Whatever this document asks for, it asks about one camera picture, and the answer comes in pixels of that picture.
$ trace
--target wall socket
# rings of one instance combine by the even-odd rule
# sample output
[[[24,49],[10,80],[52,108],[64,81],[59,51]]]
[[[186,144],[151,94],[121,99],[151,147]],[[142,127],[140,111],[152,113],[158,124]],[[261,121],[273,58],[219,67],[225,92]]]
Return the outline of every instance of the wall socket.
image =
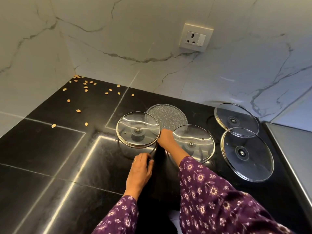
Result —
[[[204,52],[212,34],[213,29],[184,24],[180,47]]]

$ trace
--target purple floral sleeve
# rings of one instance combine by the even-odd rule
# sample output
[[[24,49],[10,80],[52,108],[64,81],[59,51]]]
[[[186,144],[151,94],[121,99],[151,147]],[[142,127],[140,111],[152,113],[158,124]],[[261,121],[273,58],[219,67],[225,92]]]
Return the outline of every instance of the purple floral sleeve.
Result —
[[[138,207],[132,196],[123,196],[96,226],[92,234],[133,234],[138,220]]]
[[[192,157],[185,157],[179,169],[183,234],[292,233],[251,195],[237,191]]]

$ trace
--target hand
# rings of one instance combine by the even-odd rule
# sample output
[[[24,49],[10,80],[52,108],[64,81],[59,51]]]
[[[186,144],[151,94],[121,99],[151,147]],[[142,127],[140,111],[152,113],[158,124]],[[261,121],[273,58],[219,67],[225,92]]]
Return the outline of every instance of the hand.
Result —
[[[162,129],[160,133],[160,137],[157,140],[158,144],[163,147],[166,151],[170,153],[172,147],[177,145],[176,141],[174,140],[174,136],[171,130]]]
[[[154,160],[150,160],[148,168],[146,168],[146,161],[148,157],[150,157],[148,153],[140,153],[135,156],[127,178],[124,196],[131,195],[136,201],[138,200],[143,187],[152,175]]]

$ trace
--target black countertop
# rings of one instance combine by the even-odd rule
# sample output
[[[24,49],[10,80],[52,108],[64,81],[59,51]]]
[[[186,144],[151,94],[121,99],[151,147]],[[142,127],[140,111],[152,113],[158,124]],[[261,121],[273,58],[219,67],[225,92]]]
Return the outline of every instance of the black countertop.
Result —
[[[206,166],[250,193],[278,222],[297,233],[311,233],[263,128],[259,136],[273,154],[275,170],[267,181],[252,183],[221,166],[220,128],[212,118],[213,107],[89,78],[77,80],[65,84],[66,91],[58,90],[0,138],[1,233],[91,233],[122,196],[132,160],[142,152],[151,153],[155,164],[141,196],[179,209],[178,169],[164,150],[156,145],[129,148],[119,143],[115,131],[123,115],[145,112],[159,103],[178,107],[189,124],[213,134],[216,152]],[[85,80],[97,85],[88,84],[85,92]]]

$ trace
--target speckled pan surface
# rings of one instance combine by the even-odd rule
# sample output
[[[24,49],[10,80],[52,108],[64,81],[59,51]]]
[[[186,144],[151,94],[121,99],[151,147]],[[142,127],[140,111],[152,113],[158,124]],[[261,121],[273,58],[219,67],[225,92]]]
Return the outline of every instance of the speckled pan surface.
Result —
[[[185,114],[177,107],[170,104],[156,104],[151,106],[146,113],[152,115],[158,122],[160,129],[174,131],[182,125],[187,125]]]

